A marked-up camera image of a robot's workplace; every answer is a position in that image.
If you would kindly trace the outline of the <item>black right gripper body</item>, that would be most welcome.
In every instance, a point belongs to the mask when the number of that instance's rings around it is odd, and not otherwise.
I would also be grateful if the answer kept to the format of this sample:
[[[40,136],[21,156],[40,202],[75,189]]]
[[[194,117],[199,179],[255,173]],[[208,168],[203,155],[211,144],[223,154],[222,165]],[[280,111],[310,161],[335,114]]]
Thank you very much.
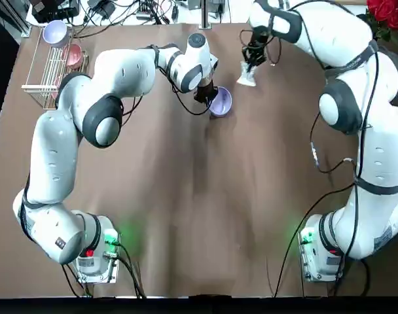
[[[257,26],[252,28],[252,35],[247,47],[252,50],[264,48],[267,42],[270,42],[271,33],[266,26]]]

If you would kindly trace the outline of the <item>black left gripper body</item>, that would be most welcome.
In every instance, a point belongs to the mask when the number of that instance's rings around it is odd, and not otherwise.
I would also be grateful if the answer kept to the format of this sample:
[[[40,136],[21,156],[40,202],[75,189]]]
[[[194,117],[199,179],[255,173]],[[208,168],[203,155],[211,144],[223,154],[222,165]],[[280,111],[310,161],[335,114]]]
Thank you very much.
[[[218,94],[218,88],[214,87],[213,81],[207,85],[197,86],[195,98],[196,99],[214,99]]]

